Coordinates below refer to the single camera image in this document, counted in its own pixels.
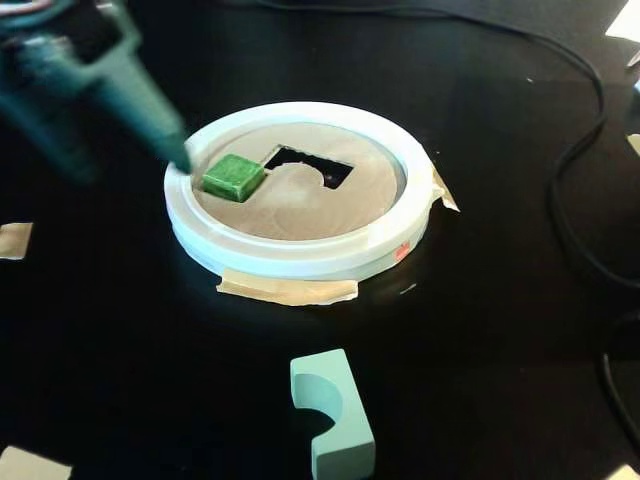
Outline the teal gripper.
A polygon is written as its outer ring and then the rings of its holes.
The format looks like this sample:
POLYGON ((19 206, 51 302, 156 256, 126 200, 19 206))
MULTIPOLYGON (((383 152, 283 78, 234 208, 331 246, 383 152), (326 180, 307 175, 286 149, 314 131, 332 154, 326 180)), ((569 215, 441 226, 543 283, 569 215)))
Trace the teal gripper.
POLYGON ((76 130, 73 103, 45 89, 22 50, 51 42, 87 66, 93 98, 160 160, 189 174, 182 117, 137 57, 141 35, 124 1, 3 1, 1 115, 62 174, 80 184, 98 169, 76 130))

